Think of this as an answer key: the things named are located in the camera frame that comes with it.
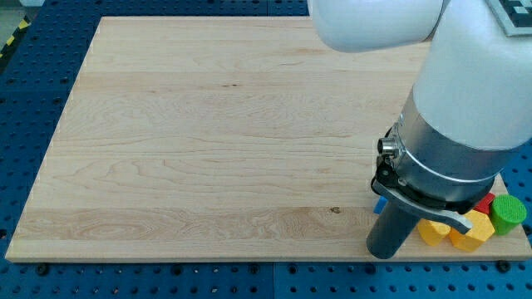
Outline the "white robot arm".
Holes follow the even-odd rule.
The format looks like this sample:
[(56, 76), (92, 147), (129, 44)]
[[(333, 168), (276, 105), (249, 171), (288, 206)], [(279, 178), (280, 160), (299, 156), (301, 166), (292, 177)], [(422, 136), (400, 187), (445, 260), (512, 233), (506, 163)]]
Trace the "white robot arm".
[(319, 37), (341, 52), (428, 42), (429, 52), (387, 136), (375, 190), (441, 206), (477, 202), (531, 137), (528, 1), (312, 0)]

